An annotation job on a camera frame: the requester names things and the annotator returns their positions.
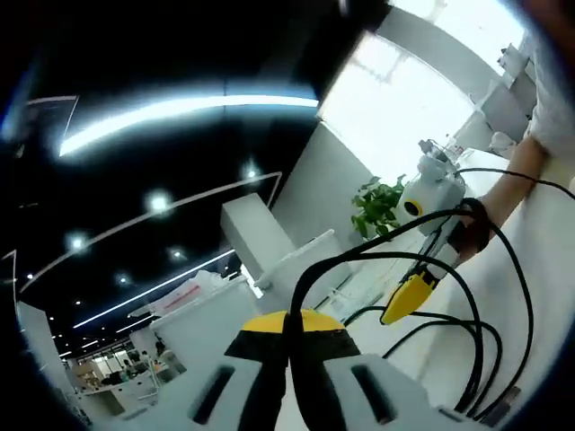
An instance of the ceiling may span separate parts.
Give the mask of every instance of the ceiling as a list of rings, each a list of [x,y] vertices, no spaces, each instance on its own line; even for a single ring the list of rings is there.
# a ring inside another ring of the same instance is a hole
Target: ceiling
[[[339,2],[328,0],[70,10],[54,21],[30,79],[21,84],[29,100],[79,96],[66,137],[181,97],[264,93],[320,100],[361,30],[383,20],[380,3],[350,2],[345,16]],[[9,190],[3,233],[5,249],[18,250],[19,289],[28,274],[66,253],[73,235],[93,238],[144,214],[155,190],[176,201],[243,180],[249,170],[282,172],[281,190],[317,121],[312,108],[219,108],[138,125],[58,157],[73,106],[51,102],[22,110],[33,127],[16,146],[17,156],[3,159],[16,186]],[[87,342],[122,335],[116,331],[131,323],[129,312],[183,279],[80,328],[75,324],[228,251],[219,227],[222,203],[253,192],[268,201],[274,182],[231,189],[123,229],[34,278],[20,299],[54,318],[60,352],[82,355]],[[239,265],[232,254],[205,269],[226,275]]]

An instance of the white pillar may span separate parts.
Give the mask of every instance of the white pillar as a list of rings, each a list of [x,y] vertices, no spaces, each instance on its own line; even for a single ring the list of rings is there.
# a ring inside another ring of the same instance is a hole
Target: white pillar
[[[256,193],[226,202],[220,223],[235,253],[255,279],[296,249]]]

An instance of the green leaves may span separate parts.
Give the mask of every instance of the green leaves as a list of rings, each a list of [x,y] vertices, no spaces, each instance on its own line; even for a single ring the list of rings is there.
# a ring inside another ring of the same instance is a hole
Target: green leaves
[[[357,215],[351,217],[354,228],[362,237],[368,237],[368,226],[374,226],[376,232],[385,235],[389,232],[388,226],[399,227],[393,209],[397,207],[403,193],[402,175],[393,187],[380,184],[379,177],[373,177],[367,184],[361,186],[351,202],[359,209]]]

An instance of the person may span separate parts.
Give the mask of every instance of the person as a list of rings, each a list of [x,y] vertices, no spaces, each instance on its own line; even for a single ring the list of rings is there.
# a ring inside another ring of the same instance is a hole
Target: person
[[[507,170],[539,179],[550,157],[575,161],[575,109],[554,75],[557,68],[551,50],[539,45],[534,63],[537,103],[533,119],[526,136],[515,149]],[[528,197],[534,185],[531,180],[502,175],[480,200],[492,222],[502,227],[519,203]],[[473,219],[463,217],[463,221],[470,224]],[[462,260],[468,260],[476,252],[475,242],[470,239],[460,255]]]

